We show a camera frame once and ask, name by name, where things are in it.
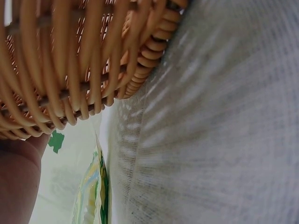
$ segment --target white fabric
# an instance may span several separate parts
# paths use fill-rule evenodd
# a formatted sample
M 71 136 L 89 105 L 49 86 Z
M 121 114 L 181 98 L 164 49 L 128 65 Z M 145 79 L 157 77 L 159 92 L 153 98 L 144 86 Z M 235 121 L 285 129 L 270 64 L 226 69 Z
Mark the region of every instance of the white fabric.
M 109 111 L 113 223 L 298 223 L 298 60 L 298 0 L 194 0 Z

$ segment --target woven rattan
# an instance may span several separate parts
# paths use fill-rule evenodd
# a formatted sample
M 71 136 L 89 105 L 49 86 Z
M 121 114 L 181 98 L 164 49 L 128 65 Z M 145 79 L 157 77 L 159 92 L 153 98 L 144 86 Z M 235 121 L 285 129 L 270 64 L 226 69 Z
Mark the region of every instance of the woven rattan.
M 0 0 L 0 139 L 75 125 L 145 82 L 188 0 Z

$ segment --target plastic bag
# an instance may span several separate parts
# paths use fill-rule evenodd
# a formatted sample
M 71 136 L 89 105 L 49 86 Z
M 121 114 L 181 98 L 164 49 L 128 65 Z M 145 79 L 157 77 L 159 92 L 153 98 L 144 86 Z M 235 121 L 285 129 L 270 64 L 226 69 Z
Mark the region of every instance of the plastic bag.
M 41 181 L 30 224 L 72 222 L 78 188 L 93 153 L 98 151 L 100 123 L 101 114 L 53 133 L 42 158 Z

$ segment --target gray fabric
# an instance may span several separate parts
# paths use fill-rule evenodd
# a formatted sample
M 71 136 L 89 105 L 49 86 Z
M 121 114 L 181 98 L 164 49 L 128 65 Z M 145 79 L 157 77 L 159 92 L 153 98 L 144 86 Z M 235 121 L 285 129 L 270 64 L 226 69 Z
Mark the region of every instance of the gray fabric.
M 299 223 L 298 15 L 298 0 L 193 1 L 110 110 L 120 223 Z

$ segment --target green leaf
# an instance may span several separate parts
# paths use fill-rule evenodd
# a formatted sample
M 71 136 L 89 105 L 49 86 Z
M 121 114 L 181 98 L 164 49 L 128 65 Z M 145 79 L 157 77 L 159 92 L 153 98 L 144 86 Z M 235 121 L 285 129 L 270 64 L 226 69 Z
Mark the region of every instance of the green leaf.
M 59 149 L 61 149 L 63 141 L 64 141 L 64 135 L 61 134 L 61 133 L 57 133 L 57 131 L 55 130 L 52 133 L 52 136 L 50 138 L 50 141 L 49 141 L 48 145 L 50 147 L 53 147 L 53 152 L 54 153 L 58 153 Z

